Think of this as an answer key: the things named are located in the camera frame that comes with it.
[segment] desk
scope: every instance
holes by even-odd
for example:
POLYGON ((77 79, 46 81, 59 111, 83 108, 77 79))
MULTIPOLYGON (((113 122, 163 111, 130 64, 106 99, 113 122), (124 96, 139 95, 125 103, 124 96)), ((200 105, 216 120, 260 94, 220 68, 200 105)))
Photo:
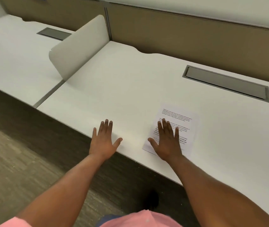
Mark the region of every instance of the desk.
POLYGON ((37 34, 46 27, 72 33, 12 15, 0 18, 0 90, 31 106, 62 81, 48 57, 60 41, 37 34))
POLYGON ((113 139, 123 138, 118 152, 180 184, 142 146, 162 103, 184 107, 201 120, 190 160, 269 213, 269 103, 183 78, 187 65, 269 86, 110 41, 38 110, 89 137, 100 121, 112 120, 113 139))

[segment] gray carpet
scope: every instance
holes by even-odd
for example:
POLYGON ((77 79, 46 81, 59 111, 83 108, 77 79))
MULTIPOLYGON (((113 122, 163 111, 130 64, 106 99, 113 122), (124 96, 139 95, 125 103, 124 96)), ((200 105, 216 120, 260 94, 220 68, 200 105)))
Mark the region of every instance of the gray carpet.
MULTIPOLYGON (((87 156, 90 141, 0 92, 0 224, 87 156)), ((199 226, 183 187, 119 153, 95 175, 75 226, 94 226, 105 214, 136 212, 152 189, 159 193, 155 211, 182 226, 199 226)))

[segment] printed document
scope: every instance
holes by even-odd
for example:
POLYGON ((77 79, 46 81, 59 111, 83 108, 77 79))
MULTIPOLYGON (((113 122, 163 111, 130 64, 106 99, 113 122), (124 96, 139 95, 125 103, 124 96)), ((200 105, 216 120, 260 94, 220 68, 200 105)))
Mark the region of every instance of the printed document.
MULTIPOLYGON (((158 121, 162 122, 163 118, 170 122, 174 133, 175 128, 179 128, 179 142, 182 154, 188 157, 191 153, 191 148, 199 123, 198 115, 182 108, 163 104, 156 115, 152 129, 149 133, 149 136, 147 137, 153 138, 157 144, 159 144, 158 121)), ((156 154, 147 138, 143 145, 143 150, 156 154)))

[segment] forearm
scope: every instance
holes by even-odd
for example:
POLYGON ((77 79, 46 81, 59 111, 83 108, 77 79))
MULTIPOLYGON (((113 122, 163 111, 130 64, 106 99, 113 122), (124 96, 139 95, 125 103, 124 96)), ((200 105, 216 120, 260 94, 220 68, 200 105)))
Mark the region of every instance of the forearm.
POLYGON ((184 156, 169 164, 180 178, 202 227, 269 226, 269 215, 254 202, 184 156))
POLYGON ((103 159, 97 155, 87 156, 18 217, 32 227, 72 226, 83 206, 91 180, 102 163, 103 159))

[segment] beige partition panel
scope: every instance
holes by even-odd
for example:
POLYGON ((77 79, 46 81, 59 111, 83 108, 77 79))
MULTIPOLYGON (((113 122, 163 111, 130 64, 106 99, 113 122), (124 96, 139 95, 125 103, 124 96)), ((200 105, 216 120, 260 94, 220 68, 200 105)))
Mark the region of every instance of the beige partition panel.
POLYGON ((105 17, 97 0, 0 0, 8 14, 69 30, 77 30, 97 15, 105 17))
POLYGON ((269 81, 269 29, 112 3, 107 10, 113 41, 269 81))

